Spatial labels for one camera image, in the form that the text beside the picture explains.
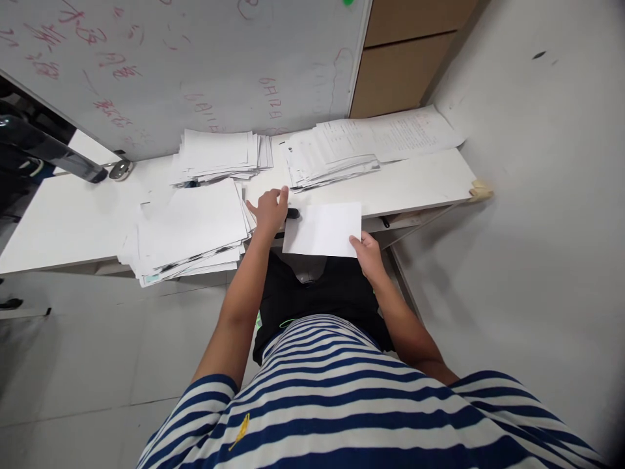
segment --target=hand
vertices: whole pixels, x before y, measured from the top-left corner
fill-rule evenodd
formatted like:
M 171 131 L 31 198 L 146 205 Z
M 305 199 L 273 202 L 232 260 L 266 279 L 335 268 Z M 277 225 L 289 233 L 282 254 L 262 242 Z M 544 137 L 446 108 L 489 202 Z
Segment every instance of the hand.
M 265 192 L 258 199 L 258 208 L 246 201 L 250 212 L 256 217 L 257 231 L 265 233 L 272 238 L 282 227 L 286 219 L 286 211 L 288 210 L 288 187 L 282 187 L 282 190 L 271 189 Z
M 382 264 L 382 255 L 378 242 L 366 231 L 361 233 L 362 242 L 355 236 L 350 236 L 350 243 L 356 250 L 358 262 L 363 274 L 375 286 L 389 278 Z

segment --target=white wall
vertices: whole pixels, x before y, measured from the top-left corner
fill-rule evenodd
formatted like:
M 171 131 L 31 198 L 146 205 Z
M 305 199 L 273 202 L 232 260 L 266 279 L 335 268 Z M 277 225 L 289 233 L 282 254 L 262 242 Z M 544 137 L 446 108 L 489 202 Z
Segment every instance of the white wall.
M 458 374 L 515 376 L 605 453 L 625 395 L 624 4 L 493 0 L 434 103 L 495 199 L 397 247 L 421 315 Z

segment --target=striped shirt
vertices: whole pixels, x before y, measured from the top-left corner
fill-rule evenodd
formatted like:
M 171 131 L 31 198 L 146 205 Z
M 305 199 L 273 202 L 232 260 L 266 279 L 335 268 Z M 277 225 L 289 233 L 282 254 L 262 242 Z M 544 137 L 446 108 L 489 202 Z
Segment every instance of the striped shirt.
M 192 383 L 137 467 L 605 467 L 517 380 L 445 386 L 331 315 L 293 322 L 262 363 L 240 392 Z

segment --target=white desk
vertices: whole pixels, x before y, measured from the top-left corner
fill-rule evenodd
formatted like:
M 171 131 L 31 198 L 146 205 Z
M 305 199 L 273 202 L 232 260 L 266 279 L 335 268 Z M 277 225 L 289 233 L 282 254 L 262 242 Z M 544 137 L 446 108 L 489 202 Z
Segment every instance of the white desk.
M 274 165 L 245 183 L 254 204 L 268 189 L 286 184 L 286 161 L 274 139 Z M 90 152 L 82 153 L 90 158 Z M 45 180 L 0 257 L 0 274 L 46 270 L 114 259 L 139 203 L 169 190 L 171 157 L 139 162 L 123 182 L 90 184 L 73 175 Z M 391 163 L 380 171 L 291 194 L 290 206 L 359 201 L 363 217 L 452 206 L 471 198 L 475 175 L 457 150 Z M 364 229 L 378 231 L 363 222 Z

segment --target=drawer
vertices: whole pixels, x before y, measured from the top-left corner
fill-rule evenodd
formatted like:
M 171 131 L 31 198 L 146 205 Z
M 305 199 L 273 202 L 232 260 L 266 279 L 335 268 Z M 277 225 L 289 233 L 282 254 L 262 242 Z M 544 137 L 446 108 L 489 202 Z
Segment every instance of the drawer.
M 374 0 L 365 47 L 460 29 L 477 0 Z
M 456 33 L 363 51 L 350 118 L 418 107 Z

